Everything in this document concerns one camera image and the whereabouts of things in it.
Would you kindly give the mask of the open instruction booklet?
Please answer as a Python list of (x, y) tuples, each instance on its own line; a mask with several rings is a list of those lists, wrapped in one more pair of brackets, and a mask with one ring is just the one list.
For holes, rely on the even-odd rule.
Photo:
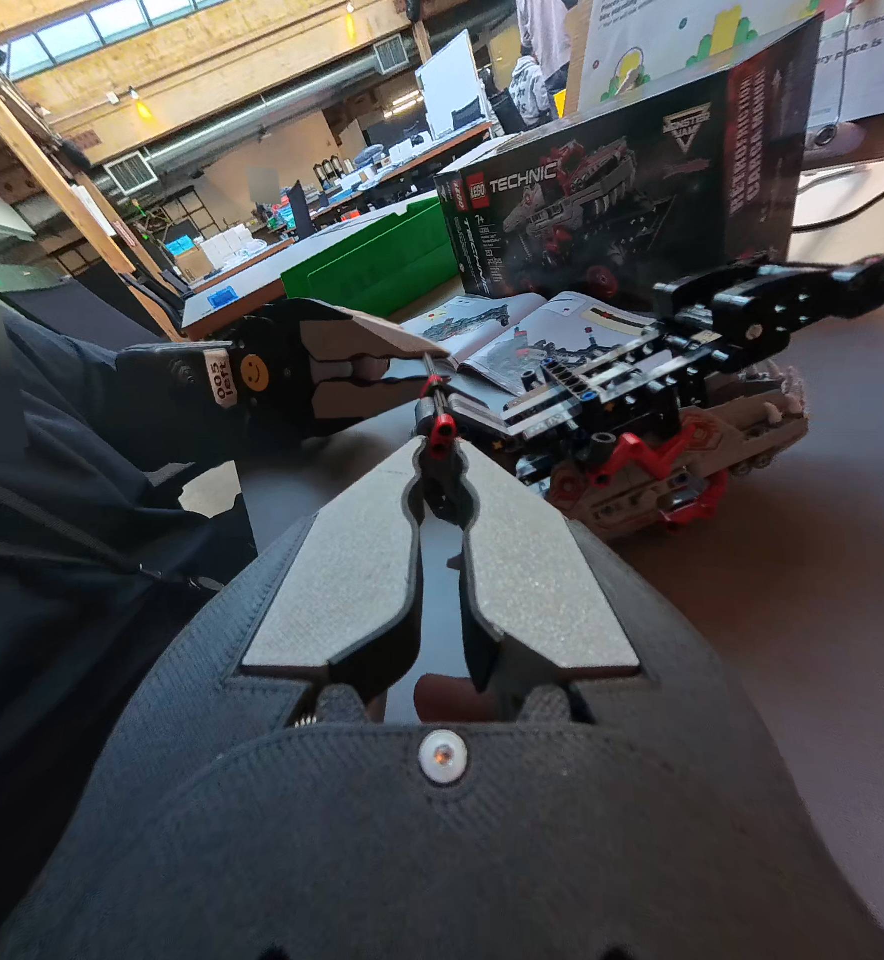
[(453, 370), (472, 371), (519, 397), (523, 372), (536, 371), (545, 358), (579, 367), (640, 337), (652, 321), (571, 292), (550, 299), (462, 294), (401, 326), (440, 344)]

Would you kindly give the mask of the metal ventilation duct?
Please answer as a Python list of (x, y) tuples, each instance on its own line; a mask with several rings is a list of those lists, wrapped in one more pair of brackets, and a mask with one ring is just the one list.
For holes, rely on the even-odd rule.
[(387, 80), (412, 67), (417, 54), (411, 32), (397, 32), (360, 54), (311, 70), (290, 82), (259, 93), (231, 109), (186, 126), (145, 147), (133, 157), (138, 168), (155, 178), (136, 186), (136, 193), (178, 188), (205, 173), (233, 150), (270, 134), (276, 127), (302, 119)]

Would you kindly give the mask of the wooden edged table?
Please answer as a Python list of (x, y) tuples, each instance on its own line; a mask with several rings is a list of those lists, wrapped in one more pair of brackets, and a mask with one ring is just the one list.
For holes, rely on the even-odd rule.
[[(184, 304), (181, 333), (184, 339), (202, 341), (230, 328), (243, 317), (276, 299), (284, 293), (283, 270), (288, 266), (295, 246), (266, 250), (266, 256), (253, 259), (246, 265), (228, 270), (225, 274), (204, 283)], [(207, 301), (207, 294), (230, 285), (240, 299), (215, 311)]]

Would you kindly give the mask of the person's right hand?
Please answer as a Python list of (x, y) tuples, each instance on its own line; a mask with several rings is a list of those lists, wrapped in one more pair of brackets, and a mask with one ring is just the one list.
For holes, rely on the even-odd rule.
[(498, 719), (496, 697), (477, 691), (470, 678), (424, 674), (413, 688), (413, 703), (423, 724), (490, 723)]

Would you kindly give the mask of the black grey lego truck model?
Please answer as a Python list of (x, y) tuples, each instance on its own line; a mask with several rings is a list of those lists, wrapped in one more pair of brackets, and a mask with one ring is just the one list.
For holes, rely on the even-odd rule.
[(581, 366), (545, 358), (502, 412), (447, 384), (460, 441), (602, 541), (714, 515), (731, 476), (808, 434), (805, 388), (774, 357), (828, 317), (884, 306), (884, 254), (766, 255), (657, 283), (640, 337)]

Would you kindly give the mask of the black toy set box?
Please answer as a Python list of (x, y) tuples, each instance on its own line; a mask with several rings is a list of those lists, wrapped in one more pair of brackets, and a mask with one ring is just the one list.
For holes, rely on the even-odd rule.
[(822, 20), (450, 163), (434, 181), (465, 291), (649, 310), (658, 282), (785, 258)]

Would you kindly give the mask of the person's left forearm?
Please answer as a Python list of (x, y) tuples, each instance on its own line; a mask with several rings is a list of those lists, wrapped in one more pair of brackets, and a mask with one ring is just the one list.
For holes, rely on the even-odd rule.
[(209, 469), (256, 450), (258, 432), (239, 408), (210, 393), (179, 396), (158, 371), (120, 373), (116, 351), (1, 310), (32, 437), (46, 420), (85, 459), (113, 450), (142, 473), (179, 462)]

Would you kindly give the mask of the whiteboard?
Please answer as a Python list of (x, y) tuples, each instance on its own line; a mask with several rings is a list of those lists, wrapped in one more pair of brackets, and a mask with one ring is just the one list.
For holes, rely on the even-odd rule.
[(488, 121), (484, 87), (478, 77), (468, 29), (461, 30), (418, 68), (415, 77), (433, 140), (446, 139), (466, 127)]

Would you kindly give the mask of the black lego axle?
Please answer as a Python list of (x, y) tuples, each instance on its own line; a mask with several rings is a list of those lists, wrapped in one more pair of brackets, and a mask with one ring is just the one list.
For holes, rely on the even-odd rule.
[(423, 362), (425, 381), (418, 403), (419, 420), (429, 417), (435, 421), (448, 413), (447, 381), (439, 374), (430, 352), (423, 354)]

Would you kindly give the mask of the green plastic bin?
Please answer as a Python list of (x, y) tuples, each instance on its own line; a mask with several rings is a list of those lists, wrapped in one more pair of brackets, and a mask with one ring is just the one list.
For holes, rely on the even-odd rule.
[(344, 223), (290, 249), (284, 294), (388, 317), (458, 274), (435, 193)]

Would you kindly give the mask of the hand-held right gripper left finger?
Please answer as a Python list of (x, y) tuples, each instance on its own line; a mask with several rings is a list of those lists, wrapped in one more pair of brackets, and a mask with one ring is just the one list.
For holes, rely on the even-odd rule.
[(421, 648), (424, 520), (412, 438), (317, 511), (240, 661), (252, 676), (349, 686), (371, 702)]

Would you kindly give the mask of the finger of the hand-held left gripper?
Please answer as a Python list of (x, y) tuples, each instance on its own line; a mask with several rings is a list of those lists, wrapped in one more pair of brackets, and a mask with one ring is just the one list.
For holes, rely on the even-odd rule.
[(314, 390), (311, 409), (319, 421), (367, 420), (418, 400), (426, 380), (426, 375), (377, 381), (325, 380)]
[(376, 359), (449, 356), (442, 344), (398, 324), (337, 308), (326, 318), (303, 320), (303, 345), (318, 362), (347, 362), (362, 356)]

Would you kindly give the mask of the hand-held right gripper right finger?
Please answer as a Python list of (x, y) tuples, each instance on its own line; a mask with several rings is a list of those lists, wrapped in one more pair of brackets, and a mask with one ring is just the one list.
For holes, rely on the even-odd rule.
[(564, 516), (457, 442), (459, 593), (478, 691), (625, 677), (640, 660)]

